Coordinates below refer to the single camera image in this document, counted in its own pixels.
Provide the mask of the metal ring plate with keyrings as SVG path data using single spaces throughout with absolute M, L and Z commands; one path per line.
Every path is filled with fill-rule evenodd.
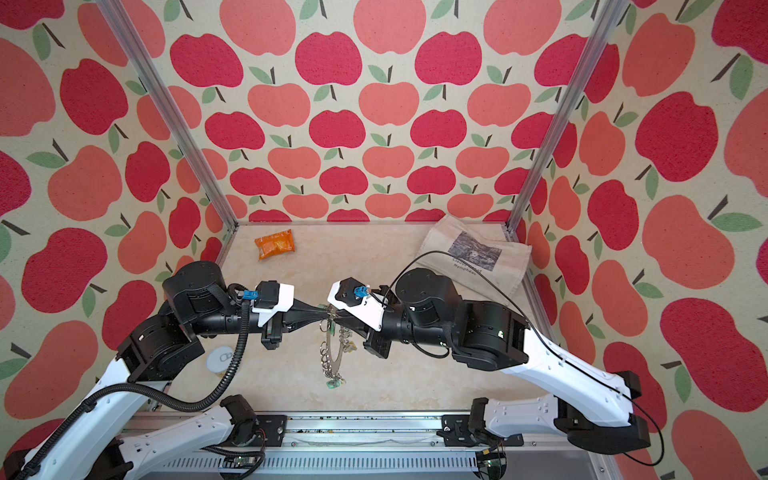
M 320 361 L 326 387 L 336 389 L 345 383 L 340 373 L 343 356 L 355 351 L 356 346 L 351 340 L 351 330 L 338 322 L 339 311 L 330 305 L 327 305 L 327 310 L 327 318 L 320 322 L 320 330 L 324 334 L 319 350 Z

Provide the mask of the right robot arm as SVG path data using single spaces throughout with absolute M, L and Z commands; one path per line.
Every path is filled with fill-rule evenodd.
M 500 371 L 543 389 L 543 395 L 528 400 L 474 399 L 467 428 L 476 442 L 555 434 L 607 455 L 651 444 L 648 423 L 634 404 L 642 394 L 636 374 L 593 367 L 510 308 L 463 299 L 446 276 L 416 268 L 393 289 L 377 290 L 347 278 L 333 284 L 328 301 L 338 322 L 363 336 L 365 349 L 379 358 L 387 358 L 395 342 L 444 346 L 470 369 Z

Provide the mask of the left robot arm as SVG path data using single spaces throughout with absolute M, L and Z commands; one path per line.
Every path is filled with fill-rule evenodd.
M 118 348 L 104 376 L 75 410 L 39 446 L 11 454 L 10 479 L 140 479 L 166 462 L 197 450 L 249 462 L 252 474 L 264 461 L 267 435 L 241 395 L 225 392 L 239 370 L 248 339 L 258 334 L 268 349 L 286 333 L 329 320 L 333 307 L 311 306 L 291 285 L 263 281 L 252 290 L 227 284 L 209 261 L 184 266 L 162 284 L 166 300 Z M 213 391 L 196 401 L 164 392 L 193 360 L 202 338 L 234 334 L 229 366 Z M 191 420 L 134 440 L 120 435 L 151 400 Z

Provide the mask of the yellow white tin can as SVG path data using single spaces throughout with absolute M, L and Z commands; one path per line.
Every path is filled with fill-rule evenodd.
M 234 350 L 229 346 L 220 346 L 212 350 L 206 358 L 206 368 L 213 374 L 223 377 L 230 367 Z

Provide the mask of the orange snack packet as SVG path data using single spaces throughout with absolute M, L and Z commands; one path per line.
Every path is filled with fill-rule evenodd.
M 256 238 L 254 244 L 258 249 L 260 260 L 295 251 L 295 241 L 291 229 Z

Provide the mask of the canvas Monet tote bag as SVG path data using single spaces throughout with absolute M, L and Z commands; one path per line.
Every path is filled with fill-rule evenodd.
M 417 255 L 420 265 L 504 303 L 521 286 L 531 253 L 529 245 L 487 239 L 447 215 L 429 230 Z

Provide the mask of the front aluminium rail base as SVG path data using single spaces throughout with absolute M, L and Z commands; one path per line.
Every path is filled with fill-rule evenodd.
M 220 412 L 135 415 L 118 438 L 129 479 L 470 473 L 498 479 L 513 434 L 472 432 L 465 411 L 260 412 L 244 446 Z

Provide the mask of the left aluminium frame post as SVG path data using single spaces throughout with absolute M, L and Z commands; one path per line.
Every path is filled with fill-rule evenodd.
M 190 167 L 202 185 L 202 189 L 222 219 L 224 228 L 232 234 L 236 233 L 239 222 L 234 211 L 219 187 L 204 154 L 194 140 L 181 110 L 155 67 L 153 59 L 144 46 L 127 10 L 121 1 L 116 0 L 97 1 L 96 4 L 127 58 L 137 71 L 137 76 L 144 83 L 177 146 L 185 154 Z

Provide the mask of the aluminium frame post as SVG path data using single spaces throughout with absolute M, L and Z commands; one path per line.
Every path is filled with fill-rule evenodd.
M 144 46 L 127 10 L 121 1 L 116 0 L 97 1 L 96 4 L 127 58 L 137 71 L 137 76 L 144 83 L 177 146 L 185 154 L 190 167 L 202 185 L 202 189 L 222 219 L 224 228 L 232 234 L 236 233 L 239 222 L 234 211 L 219 187 L 204 154 L 194 140 L 181 110 L 155 67 L 153 59 Z
M 533 163 L 521 192 L 516 197 L 510 218 L 504 225 L 503 231 L 507 240 L 518 240 L 517 225 L 530 206 L 533 194 L 543 177 L 545 167 L 553 159 L 554 150 L 565 132 L 571 113 L 577 108 L 581 100 L 587 99 L 586 85 L 593 75 L 603 51 L 612 39 L 621 15 L 630 5 L 630 1 L 601 1 L 601 5 L 602 9 L 597 12 L 592 31 L 587 37 L 574 73 L 558 102 L 542 146 L 533 157 Z

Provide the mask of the right aluminium frame post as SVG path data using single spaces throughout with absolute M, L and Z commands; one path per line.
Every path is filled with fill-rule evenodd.
M 554 150 L 565 132 L 571 113 L 577 108 L 581 100 L 587 99 L 586 85 L 593 75 L 603 51 L 612 39 L 621 15 L 630 5 L 630 1 L 601 1 L 601 5 L 602 9 L 597 12 L 592 31 L 587 37 L 574 73 L 558 102 L 542 146 L 533 157 L 533 163 L 521 192 L 516 197 L 510 218 L 504 225 L 503 231 L 507 240 L 518 240 L 517 225 L 530 206 L 533 194 L 543 177 L 545 167 L 553 159 Z

